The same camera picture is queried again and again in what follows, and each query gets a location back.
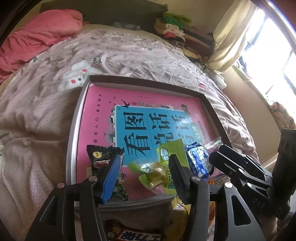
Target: window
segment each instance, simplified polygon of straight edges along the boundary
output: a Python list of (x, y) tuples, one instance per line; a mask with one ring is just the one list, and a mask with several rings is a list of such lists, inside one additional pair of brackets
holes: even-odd
[(246, 36), (240, 62), (247, 76), (269, 104), (283, 104), (296, 119), (296, 55), (287, 39), (260, 9)]

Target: curtain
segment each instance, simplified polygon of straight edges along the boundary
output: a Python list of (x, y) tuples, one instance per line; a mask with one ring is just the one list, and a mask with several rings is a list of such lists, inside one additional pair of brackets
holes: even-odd
[(234, 0), (214, 30), (215, 48), (207, 61), (209, 69), (225, 73), (238, 60), (256, 10), (257, 6), (250, 0)]

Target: metal bolt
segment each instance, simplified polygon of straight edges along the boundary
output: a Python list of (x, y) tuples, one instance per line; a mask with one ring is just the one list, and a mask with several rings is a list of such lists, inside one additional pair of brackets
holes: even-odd
[(58, 183), (58, 184), (57, 184), (57, 188), (63, 188), (64, 186), (65, 186), (64, 183)]
[(192, 176), (191, 180), (194, 182), (199, 182), (200, 181), (200, 177), (199, 176)]
[(229, 182), (224, 183), (224, 185), (225, 185), (227, 188), (232, 188), (232, 187), (233, 187), (232, 183), (229, 183)]
[(90, 176), (89, 181), (90, 182), (95, 182), (98, 178), (96, 176)]

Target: window sill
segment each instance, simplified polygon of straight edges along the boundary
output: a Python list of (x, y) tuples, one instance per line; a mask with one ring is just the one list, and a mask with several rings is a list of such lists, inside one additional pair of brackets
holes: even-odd
[(245, 82), (247, 83), (247, 85), (257, 94), (257, 96), (263, 101), (263, 103), (266, 105), (266, 107), (268, 108), (268, 110), (270, 111), (272, 117), (274, 118), (274, 121), (276, 122), (277, 126), (279, 127), (280, 131), (282, 131), (282, 127), (280, 126), (280, 124), (278, 123), (278, 121), (275, 118), (275, 115), (272, 111), (272, 108), (270, 106), (270, 104), (267, 102), (267, 100), (265, 99), (265, 97), (259, 92), (259, 90), (253, 85), (253, 83), (251, 82), (251, 80), (249, 79), (249, 77), (237, 66), (233, 65), (232, 68), (235, 70), (235, 72), (239, 75), (239, 77)]

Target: bed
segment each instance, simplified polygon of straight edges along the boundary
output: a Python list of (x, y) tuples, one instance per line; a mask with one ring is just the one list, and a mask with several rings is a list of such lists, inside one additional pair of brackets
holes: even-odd
[(65, 181), (71, 121), (90, 74), (199, 91), (216, 111), (233, 148), (258, 160), (238, 110), (180, 49), (145, 31), (85, 25), (0, 87), (0, 218), (16, 240), (24, 240), (53, 186)]

